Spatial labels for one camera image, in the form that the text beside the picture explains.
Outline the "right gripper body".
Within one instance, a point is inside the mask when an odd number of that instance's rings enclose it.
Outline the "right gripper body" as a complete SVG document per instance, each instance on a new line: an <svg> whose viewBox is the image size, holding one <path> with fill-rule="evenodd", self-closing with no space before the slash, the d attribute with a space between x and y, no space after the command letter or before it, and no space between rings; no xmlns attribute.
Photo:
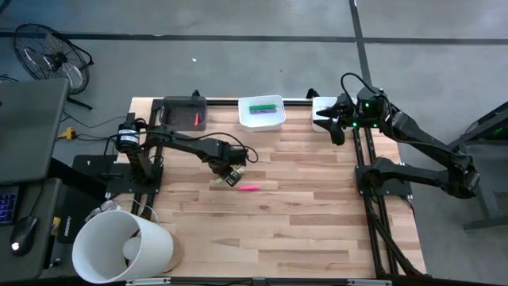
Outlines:
<svg viewBox="0 0 508 286"><path fill-rule="evenodd" d="M334 105L342 106L341 115L339 118L333 118L337 123L337 131L331 132L331 140L335 145L343 145L345 141L344 130L347 128L378 128L383 120L383 115L387 111L387 101L385 111L377 116L368 116L363 114L360 110L358 99L356 102L347 96L340 95Z"/></svg>

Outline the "light green highlighter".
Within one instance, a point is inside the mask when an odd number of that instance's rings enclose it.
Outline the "light green highlighter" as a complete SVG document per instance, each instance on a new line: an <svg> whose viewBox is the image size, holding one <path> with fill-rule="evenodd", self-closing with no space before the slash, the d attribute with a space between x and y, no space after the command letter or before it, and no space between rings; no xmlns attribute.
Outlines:
<svg viewBox="0 0 508 286"><path fill-rule="evenodd" d="M243 168L235 169L230 174L217 178L215 180L215 183L217 185L226 183L230 187L234 187L241 180L243 173L244 173Z"/></svg>

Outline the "white plastic bin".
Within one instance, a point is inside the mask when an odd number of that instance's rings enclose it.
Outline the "white plastic bin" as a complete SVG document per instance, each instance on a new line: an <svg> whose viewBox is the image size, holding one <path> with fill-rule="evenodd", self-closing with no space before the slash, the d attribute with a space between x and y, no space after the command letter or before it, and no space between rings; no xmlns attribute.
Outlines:
<svg viewBox="0 0 508 286"><path fill-rule="evenodd" d="M277 105L275 114L250 114L249 107L257 105ZM238 117L241 127L246 132L278 130L286 121L283 97L280 95L261 95L245 97L238 100Z"/></svg>
<svg viewBox="0 0 508 286"><path fill-rule="evenodd" d="M317 112L333 106L337 101L337 97L315 97L312 103L312 127L316 132L326 132L326 129L316 125L314 120L327 120L326 117L317 115Z"/></svg>

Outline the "grey translucent plastic bin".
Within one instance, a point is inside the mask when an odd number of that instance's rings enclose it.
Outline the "grey translucent plastic bin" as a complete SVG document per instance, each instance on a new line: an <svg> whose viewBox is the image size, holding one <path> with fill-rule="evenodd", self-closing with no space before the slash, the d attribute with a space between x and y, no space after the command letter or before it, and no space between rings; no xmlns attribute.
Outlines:
<svg viewBox="0 0 508 286"><path fill-rule="evenodd" d="M199 113L199 125L194 118ZM192 96L164 97L160 123L175 131L204 131L207 125L207 100Z"/></svg>

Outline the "white light bulb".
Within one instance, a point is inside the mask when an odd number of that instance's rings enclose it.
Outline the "white light bulb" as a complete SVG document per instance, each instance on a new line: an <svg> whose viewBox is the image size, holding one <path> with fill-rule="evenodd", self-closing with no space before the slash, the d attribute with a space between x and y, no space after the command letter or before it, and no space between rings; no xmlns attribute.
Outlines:
<svg viewBox="0 0 508 286"><path fill-rule="evenodd" d="M136 259L140 250L141 237L129 238L122 247L122 253L125 259L133 261Z"/></svg>

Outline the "white lamp shade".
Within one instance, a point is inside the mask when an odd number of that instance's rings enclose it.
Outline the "white lamp shade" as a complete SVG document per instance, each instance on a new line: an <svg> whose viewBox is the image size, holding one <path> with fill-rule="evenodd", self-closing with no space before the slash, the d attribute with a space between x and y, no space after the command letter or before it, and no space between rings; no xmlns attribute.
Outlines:
<svg viewBox="0 0 508 286"><path fill-rule="evenodd" d="M122 247L141 237L133 261L124 258ZM126 211L107 211L88 221L76 236L72 263L78 275L92 284L109 284L156 276L169 268L175 241L164 227Z"/></svg>

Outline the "black metal stand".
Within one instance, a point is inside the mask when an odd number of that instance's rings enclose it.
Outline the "black metal stand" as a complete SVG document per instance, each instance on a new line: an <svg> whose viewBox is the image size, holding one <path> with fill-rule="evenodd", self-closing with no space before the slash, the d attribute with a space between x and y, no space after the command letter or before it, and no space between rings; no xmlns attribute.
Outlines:
<svg viewBox="0 0 508 286"><path fill-rule="evenodd" d="M464 224L464 230L508 226L498 197L508 197L508 101L474 121L448 144L473 157L480 173L476 198L483 218Z"/></svg>

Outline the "black mat white print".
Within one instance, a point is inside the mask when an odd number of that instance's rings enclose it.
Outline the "black mat white print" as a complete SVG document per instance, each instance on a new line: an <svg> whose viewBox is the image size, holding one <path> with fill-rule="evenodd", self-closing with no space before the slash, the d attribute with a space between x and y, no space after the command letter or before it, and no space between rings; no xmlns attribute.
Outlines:
<svg viewBox="0 0 508 286"><path fill-rule="evenodd" d="M60 225L56 240L61 244L73 243L86 223L85 218L104 201L73 187L64 186L57 204Z"/></svg>

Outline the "grey laptop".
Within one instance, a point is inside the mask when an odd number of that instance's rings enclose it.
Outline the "grey laptop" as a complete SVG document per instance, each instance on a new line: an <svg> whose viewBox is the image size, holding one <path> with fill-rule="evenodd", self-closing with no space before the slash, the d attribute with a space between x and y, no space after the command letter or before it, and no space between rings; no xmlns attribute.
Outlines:
<svg viewBox="0 0 508 286"><path fill-rule="evenodd" d="M0 184L47 176L68 89L66 79L0 83Z"/></svg>

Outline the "black floor fan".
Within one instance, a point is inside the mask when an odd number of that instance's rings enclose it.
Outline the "black floor fan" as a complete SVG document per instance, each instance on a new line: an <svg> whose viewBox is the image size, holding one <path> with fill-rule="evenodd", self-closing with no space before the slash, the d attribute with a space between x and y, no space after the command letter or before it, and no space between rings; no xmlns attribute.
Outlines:
<svg viewBox="0 0 508 286"><path fill-rule="evenodd" d="M92 55L62 33L34 23L19 25L13 32L13 51L25 71L34 79L67 79L67 101L87 110L93 107L72 98L90 82Z"/></svg>

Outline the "dark grey desk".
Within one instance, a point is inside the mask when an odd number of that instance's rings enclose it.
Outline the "dark grey desk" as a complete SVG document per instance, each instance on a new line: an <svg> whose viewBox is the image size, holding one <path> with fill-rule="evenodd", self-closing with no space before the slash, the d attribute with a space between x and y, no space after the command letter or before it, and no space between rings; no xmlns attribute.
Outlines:
<svg viewBox="0 0 508 286"><path fill-rule="evenodd" d="M41 275L62 186L61 180L51 178L19 187L13 222L32 215L37 225L31 250L20 257L11 252L10 236L15 224L0 225L0 285L36 280Z"/></svg>

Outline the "black computer mouse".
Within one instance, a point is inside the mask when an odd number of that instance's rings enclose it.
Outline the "black computer mouse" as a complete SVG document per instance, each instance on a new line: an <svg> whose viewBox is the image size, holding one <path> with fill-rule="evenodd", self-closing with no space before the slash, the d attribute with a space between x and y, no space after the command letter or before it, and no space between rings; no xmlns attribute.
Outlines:
<svg viewBox="0 0 508 286"><path fill-rule="evenodd" d="M10 235L10 251L14 256L26 255L33 247L38 218L26 216L14 226Z"/></svg>

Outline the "backlit keyboard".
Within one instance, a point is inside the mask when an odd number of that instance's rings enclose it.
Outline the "backlit keyboard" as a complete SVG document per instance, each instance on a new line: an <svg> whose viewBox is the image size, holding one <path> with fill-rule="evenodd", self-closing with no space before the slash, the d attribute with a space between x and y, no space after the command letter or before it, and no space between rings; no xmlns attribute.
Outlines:
<svg viewBox="0 0 508 286"><path fill-rule="evenodd" d="M13 224L17 215L19 197L17 185L0 186L0 226Z"/></svg>

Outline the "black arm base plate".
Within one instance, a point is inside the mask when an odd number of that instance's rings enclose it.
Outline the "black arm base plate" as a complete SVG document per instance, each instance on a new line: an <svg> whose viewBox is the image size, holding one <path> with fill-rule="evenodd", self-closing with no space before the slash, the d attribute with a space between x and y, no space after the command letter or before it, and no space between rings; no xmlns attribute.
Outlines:
<svg viewBox="0 0 508 286"><path fill-rule="evenodd" d="M154 195L160 191L164 166L154 166L154 179L141 183L134 179L129 163L116 163L113 155L78 155L74 158L73 168L77 171L101 180L109 193L133 193Z"/></svg>
<svg viewBox="0 0 508 286"><path fill-rule="evenodd" d="M369 175L370 165L357 165L355 167L355 176L358 193L363 196L378 195L396 195L409 196L412 198L413 192L410 183L398 179L385 180L383 183L373 183Z"/></svg>

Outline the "silver table bracket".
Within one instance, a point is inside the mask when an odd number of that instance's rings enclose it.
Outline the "silver table bracket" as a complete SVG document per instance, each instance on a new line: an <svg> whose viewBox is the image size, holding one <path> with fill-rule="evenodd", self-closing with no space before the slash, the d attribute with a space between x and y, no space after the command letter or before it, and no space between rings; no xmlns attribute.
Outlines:
<svg viewBox="0 0 508 286"><path fill-rule="evenodd" d="M348 279L347 286L393 286L390 280Z"/></svg>
<svg viewBox="0 0 508 286"><path fill-rule="evenodd" d="M127 280L125 286L161 286L171 284L170 277L154 277L136 280Z"/></svg>

